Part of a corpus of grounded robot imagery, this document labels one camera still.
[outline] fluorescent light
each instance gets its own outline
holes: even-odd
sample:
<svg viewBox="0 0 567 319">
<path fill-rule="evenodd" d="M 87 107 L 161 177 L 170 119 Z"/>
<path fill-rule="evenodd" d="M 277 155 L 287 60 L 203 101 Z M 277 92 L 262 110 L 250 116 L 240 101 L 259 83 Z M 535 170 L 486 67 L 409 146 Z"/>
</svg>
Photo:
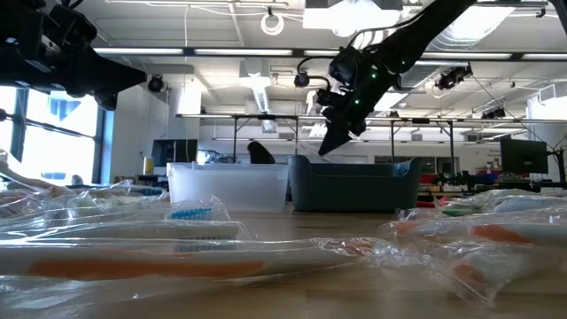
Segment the fluorescent light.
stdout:
<svg viewBox="0 0 567 319">
<path fill-rule="evenodd" d="M 183 49 L 173 48 L 95 48 L 96 53 L 101 55 L 182 55 Z"/>
<path fill-rule="evenodd" d="M 231 119 L 232 115 L 228 114 L 177 114 L 179 117 L 192 119 Z"/>
<path fill-rule="evenodd" d="M 338 50 L 305 50 L 303 54 L 308 57 L 334 57 L 338 55 Z"/>
<path fill-rule="evenodd" d="M 512 53 L 483 53 L 483 52 L 425 52 L 422 58 L 445 58 L 445 59 L 509 59 Z"/>
<path fill-rule="evenodd" d="M 563 60 L 567 59 L 567 53 L 528 53 L 522 59 Z"/>
<path fill-rule="evenodd" d="M 385 93 L 380 101 L 374 106 L 374 111 L 389 110 L 392 106 L 397 105 L 402 99 L 408 96 L 407 93 Z"/>
<path fill-rule="evenodd" d="M 149 6 L 229 6 L 233 4 L 238 7 L 289 7 L 286 2 L 240 2 L 240 1 L 169 1 L 169 0 L 106 0 L 109 4 L 147 4 Z"/>
<path fill-rule="evenodd" d="M 443 61 L 443 60 L 434 60 L 434 61 L 417 61 L 416 66 L 468 66 L 469 63 L 466 61 Z"/>
<path fill-rule="evenodd" d="M 280 49 L 195 49 L 197 55 L 224 55 L 224 56 L 271 56 L 283 57 L 290 56 L 291 50 Z"/>
</svg>

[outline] black hair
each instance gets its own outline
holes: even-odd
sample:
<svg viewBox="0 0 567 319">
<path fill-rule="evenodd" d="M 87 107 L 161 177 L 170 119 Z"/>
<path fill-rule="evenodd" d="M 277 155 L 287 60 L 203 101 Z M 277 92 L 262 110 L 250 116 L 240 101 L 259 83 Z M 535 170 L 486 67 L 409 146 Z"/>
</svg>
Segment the black hair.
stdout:
<svg viewBox="0 0 567 319">
<path fill-rule="evenodd" d="M 266 150 L 266 148 L 254 141 L 248 144 L 248 152 L 250 153 L 250 163 L 251 164 L 275 164 L 276 160 Z"/>
</svg>

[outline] metal frame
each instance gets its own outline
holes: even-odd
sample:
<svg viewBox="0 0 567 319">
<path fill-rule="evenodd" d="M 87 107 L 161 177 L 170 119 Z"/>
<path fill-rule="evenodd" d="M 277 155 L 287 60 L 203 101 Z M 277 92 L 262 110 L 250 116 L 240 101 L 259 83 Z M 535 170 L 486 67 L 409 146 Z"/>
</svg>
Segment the metal frame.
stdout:
<svg viewBox="0 0 567 319">
<path fill-rule="evenodd" d="M 237 132 L 240 130 L 250 119 L 258 119 L 258 120 L 277 120 L 277 119 L 284 119 L 284 120 L 294 120 L 295 123 L 295 153 L 298 153 L 298 142 L 299 142 L 299 121 L 322 121 L 325 120 L 324 117 L 321 116 L 300 116 L 300 115 L 268 115 L 268 114 L 177 114 L 177 117 L 181 118 L 213 118 L 213 119 L 234 119 L 234 136 L 232 139 L 233 142 L 233 161 L 236 162 L 237 157 Z M 247 122 L 244 123 L 240 128 L 237 125 L 239 119 L 247 119 Z M 417 125 L 428 125 L 428 124 L 437 124 L 447 135 L 449 135 L 449 147 L 451 152 L 451 177 L 455 177 L 455 159 L 454 159 L 454 131 L 453 127 L 454 124 L 457 123 L 539 123 L 539 124 L 567 124 L 567 121 L 561 120 L 526 120 L 526 119 L 517 119 L 517 120 L 505 120 L 505 119 L 492 119 L 492 120 L 482 120 L 482 119 L 461 119 L 461 118 L 368 118 L 367 121 L 378 121 L 378 122 L 389 122 L 390 124 L 390 142 L 392 145 L 392 163 L 395 159 L 395 134 L 398 131 L 394 131 L 394 124 L 398 121 L 402 122 L 402 126 L 406 126 L 409 123 L 417 124 Z M 441 126 L 442 123 L 446 123 L 449 125 L 449 131 Z"/>
<path fill-rule="evenodd" d="M 27 114 L 27 89 L 16 90 L 16 107 L 12 116 L 12 145 L 10 152 L 16 160 L 21 161 L 24 153 L 24 141 L 26 138 L 26 114 Z"/>
<path fill-rule="evenodd" d="M 236 163 L 237 162 L 237 134 L 238 131 L 243 128 L 251 119 L 256 119 L 256 120 L 260 120 L 260 121 L 264 121 L 264 120 L 270 120 L 270 121 L 275 121 L 275 120 L 294 120 L 295 121 L 295 154 L 298 154 L 298 142 L 299 142 L 299 116 L 298 115 L 269 115 L 269 114 L 255 114 L 255 115 L 249 115 L 249 114 L 234 114 L 234 115 L 230 115 L 231 118 L 234 119 L 234 136 L 233 136 L 233 141 L 232 141 L 232 162 Z M 246 119 L 246 122 L 244 124 L 242 124 L 240 127 L 238 126 L 238 120 L 240 119 Z"/>
</svg>

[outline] computer monitor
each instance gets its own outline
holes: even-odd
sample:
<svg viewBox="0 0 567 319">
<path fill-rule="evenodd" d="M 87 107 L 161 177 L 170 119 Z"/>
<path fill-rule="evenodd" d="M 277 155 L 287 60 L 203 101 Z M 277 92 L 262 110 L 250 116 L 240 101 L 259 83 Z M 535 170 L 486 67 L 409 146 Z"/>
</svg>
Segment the computer monitor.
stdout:
<svg viewBox="0 0 567 319">
<path fill-rule="evenodd" d="M 501 140 L 500 150 L 505 173 L 548 173 L 548 145 L 545 142 Z"/>
<path fill-rule="evenodd" d="M 167 163 L 191 163 L 197 160 L 198 140 L 154 140 L 151 155 L 155 167 Z"/>
</svg>

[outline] clear plastic bin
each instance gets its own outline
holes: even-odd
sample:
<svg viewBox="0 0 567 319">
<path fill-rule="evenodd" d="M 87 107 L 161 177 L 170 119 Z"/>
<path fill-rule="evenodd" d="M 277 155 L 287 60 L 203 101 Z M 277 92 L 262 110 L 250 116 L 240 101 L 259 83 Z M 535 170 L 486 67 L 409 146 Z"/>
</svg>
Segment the clear plastic bin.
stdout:
<svg viewBox="0 0 567 319">
<path fill-rule="evenodd" d="M 229 211 L 284 209 L 287 165 L 167 164 L 172 202 L 216 196 Z"/>
</svg>

